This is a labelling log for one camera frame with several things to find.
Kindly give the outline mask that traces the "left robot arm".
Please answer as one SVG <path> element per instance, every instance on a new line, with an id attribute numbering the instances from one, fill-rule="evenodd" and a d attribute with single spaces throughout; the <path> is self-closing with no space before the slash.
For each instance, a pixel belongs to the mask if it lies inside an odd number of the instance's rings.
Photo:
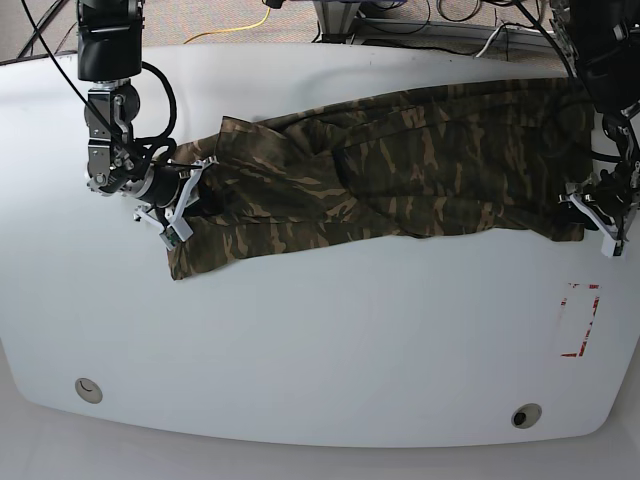
<path id="1" fill-rule="evenodd" d="M 569 184 L 564 199 L 603 234 L 601 251 L 623 253 L 639 210 L 639 3 L 551 1 L 551 25 L 572 73 L 602 115 L 605 136 L 616 144 L 611 171 Z"/>

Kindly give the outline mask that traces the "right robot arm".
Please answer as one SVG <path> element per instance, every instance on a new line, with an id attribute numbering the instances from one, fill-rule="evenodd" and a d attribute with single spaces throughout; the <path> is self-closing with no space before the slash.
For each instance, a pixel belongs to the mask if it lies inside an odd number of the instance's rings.
<path id="1" fill-rule="evenodd" d="M 103 196 L 121 193 L 139 200 L 135 220 L 156 228 L 172 250 L 193 234 L 184 214 L 202 202 L 198 184 L 214 159 L 174 160 L 177 100 L 166 75 L 142 59 L 142 2 L 79 1 L 76 16 L 78 77 L 92 85 L 84 110 L 87 185 Z M 134 134 L 141 103 L 131 80 L 142 71 L 160 81 L 169 103 L 168 124 L 153 137 Z"/>

